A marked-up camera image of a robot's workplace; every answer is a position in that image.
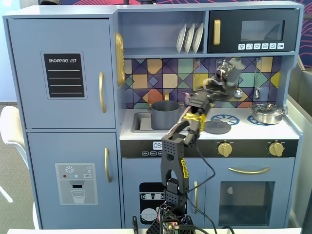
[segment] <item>shopping list sign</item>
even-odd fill
[[[43,54],[50,98],[83,98],[81,54]]]

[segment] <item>toy kitchen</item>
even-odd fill
[[[196,143],[215,170],[207,183],[197,187],[213,171],[185,149],[188,198],[217,228],[286,228],[303,137],[286,106],[302,18],[291,1],[4,16],[40,228],[132,228],[133,216],[149,228],[165,202],[162,137],[192,89],[235,63],[234,95],[211,103]],[[211,228],[190,201],[193,223]]]

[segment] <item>microwave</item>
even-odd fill
[[[294,51],[299,9],[209,12],[207,53]]]

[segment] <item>white chair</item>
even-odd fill
[[[18,108],[14,106],[6,106],[3,108],[0,115],[0,134],[5,144],[14,145],[17,148],[28,168],[27,155],[25,151],[25,143]],[[39,229],[35,203],[33,204],[33,222],[35,229]]]

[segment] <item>blue burner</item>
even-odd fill
[[[253,116],[248,116],[247,120],[248,120],[250,123],[255,124],[255,125],[262,125],[262,126],[269,126],[269,125],[270,125],[270,124],[258,122],[257,120],[254,119]]]
[[[237,125],[239,123],[239,118],[231,115],[216,115],[211,117],[211,121],[214,119],[219,119],[229,125]]]

